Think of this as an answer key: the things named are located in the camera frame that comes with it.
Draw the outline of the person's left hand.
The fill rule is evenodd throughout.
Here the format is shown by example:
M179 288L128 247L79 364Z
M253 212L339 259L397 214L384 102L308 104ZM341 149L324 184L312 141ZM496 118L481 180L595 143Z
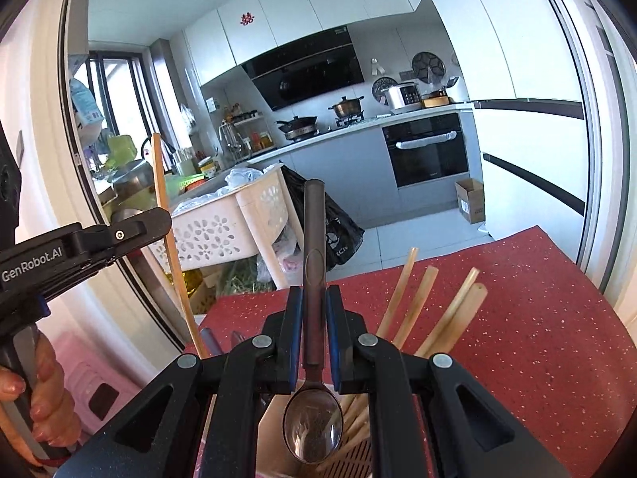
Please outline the person's left hand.
M47 443L50 447L73 446L82 433L81 421L74 412L73 398L66 390L63 367L59 365L52 344L42 332L38 333L35 363L38 381L31 396L32 435L39 443ZM13 402L25 390L24 379L1 366L1 402ZM27 465L42 467L2 405L1 432Z

